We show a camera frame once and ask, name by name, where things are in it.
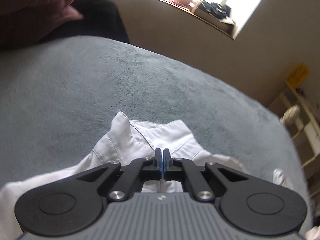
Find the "metal bolt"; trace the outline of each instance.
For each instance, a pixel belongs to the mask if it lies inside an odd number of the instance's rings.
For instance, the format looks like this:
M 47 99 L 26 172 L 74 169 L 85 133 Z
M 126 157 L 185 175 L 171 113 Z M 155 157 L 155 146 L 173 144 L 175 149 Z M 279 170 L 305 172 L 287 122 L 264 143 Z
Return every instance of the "metal bolt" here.
M 124 198 L 125 194 L 122 191 L 112 191 L 109 194 L 109 197 L 113 198 L 113 199 L 122 199 Z
M 199 198 L 201 198 L 201 199 L 206 200 L 206 199 L 212 198 L 212 197 L 213 197 L 213 194 L 212 194 L 211 192 L 209 192 L 209 191 L 200 191 L 200 192 L 197 194 L 197 196 L 198 196 Z
M 114 164 L 114 165 L 119 164 L 119 162 L 117 162 L 117 161 L 111 161 L 109 163 Z
M 159 199 L 159 200 L 161 200 L 161 201 L 164 200 L 164 199 L 166 199 L 166 198 L 167 198 L 167 197 L 166 197 L 165 195 L 161 195 L 161 196 L 158 196 L 158 197 L 157 197 L 157 199 Z

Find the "ribbed gray panel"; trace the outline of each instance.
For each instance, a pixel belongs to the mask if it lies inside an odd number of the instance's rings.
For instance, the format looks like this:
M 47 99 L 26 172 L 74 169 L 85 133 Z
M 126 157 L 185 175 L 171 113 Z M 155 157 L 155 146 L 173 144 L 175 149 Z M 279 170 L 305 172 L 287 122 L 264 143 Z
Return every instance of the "ribbed gray panel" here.
M 248 235 L 228 225 L 215 207 L 192 200 L 188 193 L 135 193 L 123 203 L 112 203 L 91 227 L 59 240 L 301 240 Z M 21 240 L 52 239 L 25 234 Z

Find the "white garment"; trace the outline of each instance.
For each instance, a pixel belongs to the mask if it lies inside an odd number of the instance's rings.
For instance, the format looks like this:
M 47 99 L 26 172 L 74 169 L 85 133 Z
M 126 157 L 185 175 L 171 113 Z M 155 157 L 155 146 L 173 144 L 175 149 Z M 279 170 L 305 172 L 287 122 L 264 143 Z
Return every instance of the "white garment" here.
M 112 120 L 110 131 L 78 165 L 25 181 L 10 182 L 3 186 L 0 190 L 0 240 L 15 240 L 22 234 L 14 215 L 14 205 L 28 190 L 110 161 L 120 161 L 122 165 L 128 165 L 136 158 L 153 157 L 156 147 L 169 148 L 172 158 L 191 159 L 196 165 L 204 166 L 205 162 L 214 161 L 248 173 L 236 159 L 225 155 L 212 155 L 204 150 L 181 120 L 168 124 L 132 121 L 124 113 L 119 112 Z M 179 192 L 182 188 L 176 181 L 165 182 L 163 187 L 160 187 L 159 182 L 148 182 L 143 188 L 143 192 L 160 190 Z

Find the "gray blanket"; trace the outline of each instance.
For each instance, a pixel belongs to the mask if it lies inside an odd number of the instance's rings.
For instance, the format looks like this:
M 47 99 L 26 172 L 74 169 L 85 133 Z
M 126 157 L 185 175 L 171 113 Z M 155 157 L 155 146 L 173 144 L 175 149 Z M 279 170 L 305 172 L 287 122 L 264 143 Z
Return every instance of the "gray blanket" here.
M 0 187 L 76 164 L 118 111 L 182 119 L 206 150 L 237 158 L 254 176 L 272 181 L 283 169 L 309 205 L 290 136 L 258 102 L 183 63 L 98 37 L 0 54 Z M 302 232 L 310 225 L 309 215 Z

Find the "plush toy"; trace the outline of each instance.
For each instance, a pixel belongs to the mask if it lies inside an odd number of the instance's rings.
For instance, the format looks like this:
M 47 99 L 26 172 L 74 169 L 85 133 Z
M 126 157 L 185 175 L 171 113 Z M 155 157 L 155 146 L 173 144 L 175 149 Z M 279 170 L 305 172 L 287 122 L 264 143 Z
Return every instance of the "plush toy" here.
M 280 123 L 284 126 L 291 125 L 297 120 L 300 115 L 300 106 L 295 105 L 290 107 L 287 111 L 285 111 L 283 117 L 280 118 Z

